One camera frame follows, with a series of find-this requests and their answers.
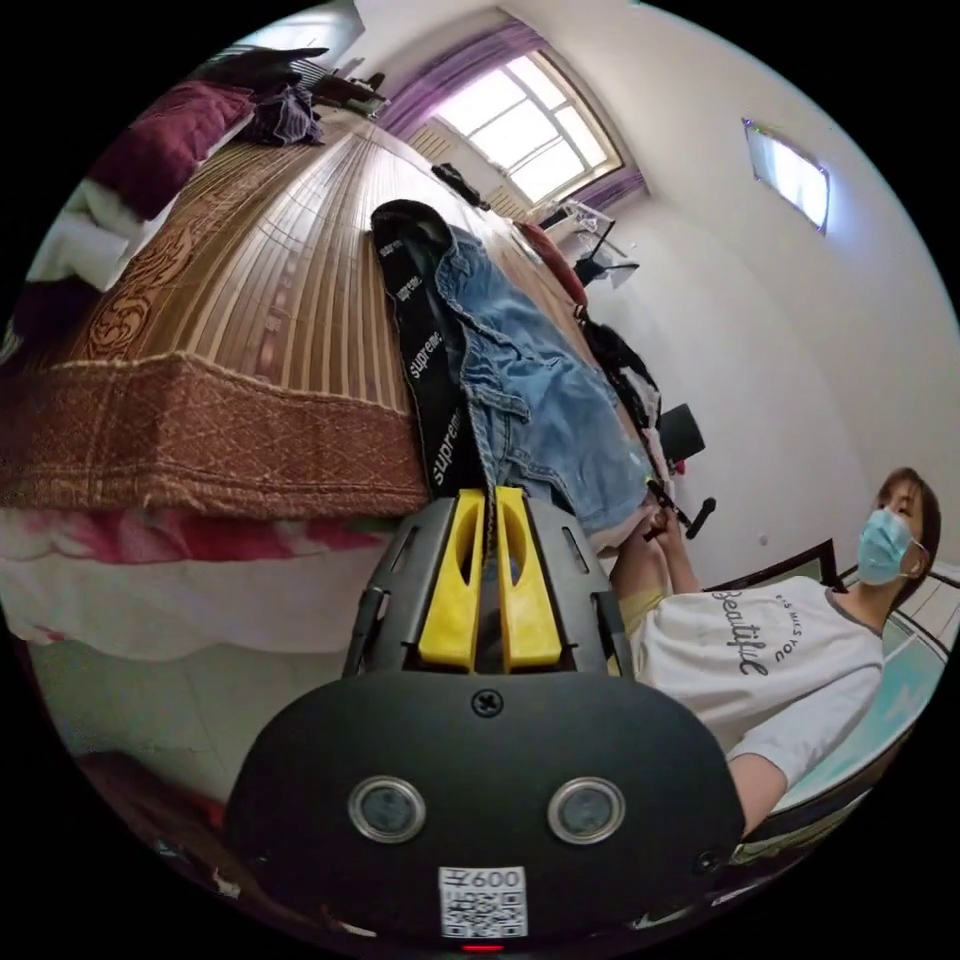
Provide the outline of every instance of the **qr code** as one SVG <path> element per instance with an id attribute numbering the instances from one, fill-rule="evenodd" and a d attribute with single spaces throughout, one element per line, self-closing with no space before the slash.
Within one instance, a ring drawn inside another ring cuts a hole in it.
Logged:
<path id="1" fill-rule="evenodd" d="M 527 935 L 527 894 L 523 869 L 440 870 L 443 936 L 499 939 Z"/>

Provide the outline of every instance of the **purple curtain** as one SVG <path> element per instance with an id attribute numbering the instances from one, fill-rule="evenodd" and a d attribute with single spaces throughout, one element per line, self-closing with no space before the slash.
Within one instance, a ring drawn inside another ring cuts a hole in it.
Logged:
<path id="1" fill-rule="evenodd" d="M 403 140 L 416 133 L 445 100 L 474 80 L 546 45 L 525 23 L 511 18 L 494 30 L 448 50 L 407 77 L 390 97 L 379 126 Z"/>
<path id="2" fill-rule="evenodd" d="M 601 211 L 622 200 L 628 193 L 643 190 L 645 187 L 643 174 L 636 167 L 628 164 L 594 180 L 593 183 L 588 183 L 567 199 L 577 200 L 594 210 Z"/>

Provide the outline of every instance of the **black supreme strap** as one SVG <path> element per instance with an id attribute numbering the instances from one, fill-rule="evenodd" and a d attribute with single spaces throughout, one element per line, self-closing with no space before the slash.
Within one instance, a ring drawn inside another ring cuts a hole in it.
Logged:
<path id="1" fill-rule="evenodd" d="M 433 499 L 485 488 L 466 398 L 454 379 L 446 336 L 460 321 L 437 292 L 434 276 L 443 250 L 424 221 L 446 230 L 424 204 L 391 201 L 371 217 L 373 239 L 387 293 L 393 302 L 404 377 L 413 400 L 420 452 Z"/>

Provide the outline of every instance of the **pink floral sheet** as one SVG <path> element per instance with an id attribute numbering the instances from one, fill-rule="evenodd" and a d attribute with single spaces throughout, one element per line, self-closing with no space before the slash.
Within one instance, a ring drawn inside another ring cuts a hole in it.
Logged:
<path id="1" fill-rule="evenodd" d="M 10 631 L 170 660 L 234 644 L 329 653 L 395 524 L 260 523 L 184 510 L 0 510 L 0 604 Z"/>

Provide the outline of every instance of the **yellow clamp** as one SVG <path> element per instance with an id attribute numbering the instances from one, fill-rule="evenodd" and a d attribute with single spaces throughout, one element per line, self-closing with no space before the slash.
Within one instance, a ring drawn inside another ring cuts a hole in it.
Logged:
<path id="1" fill-rule="evenodd" d="M 483 567 L 481 490 L 463 490 L 444 547 L 418 649 L 425 663 L 472 670 Z"/>
<path id="2" fill-rule="evenodd" d="M 522 490 L 497 487 L 500 626 L 507 673 L 560 660 L 560 634 Z"/>
<path id="3" fill-rule="evenodd" d="M 522 490 L 496 491 L 497 553 L 503 665 L 515 670 L 553 666 L 560 634 Z M 471 671 L 480 620 L 485 498 L 462 491 L 444 547 L 430 609 L 420 634 L 425 663 Z"/>

